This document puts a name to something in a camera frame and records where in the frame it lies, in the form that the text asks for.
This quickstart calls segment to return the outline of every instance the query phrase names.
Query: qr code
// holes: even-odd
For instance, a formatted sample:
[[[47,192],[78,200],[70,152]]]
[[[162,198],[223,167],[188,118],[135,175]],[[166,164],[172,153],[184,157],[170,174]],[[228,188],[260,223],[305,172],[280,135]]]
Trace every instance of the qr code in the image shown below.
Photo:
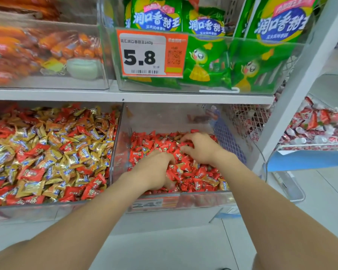
[[[167,64],[180,65],[182,52],[180,50],[169,50]]]

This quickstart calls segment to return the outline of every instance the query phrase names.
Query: cartoon corn mascot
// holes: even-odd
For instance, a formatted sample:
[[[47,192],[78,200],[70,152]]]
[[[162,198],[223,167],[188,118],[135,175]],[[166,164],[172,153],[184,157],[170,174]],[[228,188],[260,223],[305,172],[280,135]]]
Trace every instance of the cartoon corn mascot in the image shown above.
[[[206,45],[203,45],[204,49],[212,49],[213,44],[208,43]],[[200,48],[197,48],[190,53],[191,58],[195,61],[194,68],[189,76],[190,79],[194,81],[210,81],[210,77],[207,71],[201,67],[201,65],[204,65],[208,61],[208,55],[207,52]]]
[[[274,49],[270,49],[268,52],[261,55],[261,60],[268,60],[274,54]],[[260,61],[252,60],[246,65],[241,66],[241,73],[243,74],[243,79],[239,81],[235,87],[239,88],[241,92],[250,92],[251,86],[247,78],[255,77],[260,69]]]

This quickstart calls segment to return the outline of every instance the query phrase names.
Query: pile of red candy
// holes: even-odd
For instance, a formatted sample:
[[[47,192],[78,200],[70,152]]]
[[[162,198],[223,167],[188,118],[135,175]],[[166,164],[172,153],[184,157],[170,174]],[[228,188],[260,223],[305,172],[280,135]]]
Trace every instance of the pile of red candy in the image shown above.
[[[185,134],[185,132],[155,134],[155,131],[149,134],[145,132],[134,132],[132,134],[129,157],[132,166],[128,168],[129,171],[139,163],[141,158],[154,150],[171,153],[176,160],[176,164],[170,164],[167,169],[167,177],[176,183],[175,189],[161,188],[157,191],[147,191],[145,194],[229,190],[228,184],[217,168],[200,164],[189,155],[180,152],[181,146],[194,147],[190,141],[179,143],[181,137]],[[210,137],[218,142],[214,135],[210,135]]]
[[[289,150],[332,150],[332,144],[338,144],[338,112],[324,108],[306,97],[279,143],[302,145],[285,148]],[[305,144],[328,145],[303,146]]]

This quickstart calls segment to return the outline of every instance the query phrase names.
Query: white metal post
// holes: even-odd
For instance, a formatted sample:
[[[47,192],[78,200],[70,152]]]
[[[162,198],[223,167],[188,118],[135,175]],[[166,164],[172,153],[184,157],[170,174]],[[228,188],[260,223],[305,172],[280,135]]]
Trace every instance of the white metal post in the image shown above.
[[[338,43],[338,0],[328,0],[312,35],[257,142],[266,161]],[[262,166],[263,158],[254,150],[248,167],[259,174]]]

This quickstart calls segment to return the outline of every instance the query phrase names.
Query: light green plastic object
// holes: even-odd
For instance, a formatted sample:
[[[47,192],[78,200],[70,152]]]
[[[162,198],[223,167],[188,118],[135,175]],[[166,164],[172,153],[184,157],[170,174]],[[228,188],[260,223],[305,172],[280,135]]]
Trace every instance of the light green plastic object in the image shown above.
[[[96,59],[69,59],[66,69],[73,78],[86,81],[95,80],[102,75],[101,63]]]

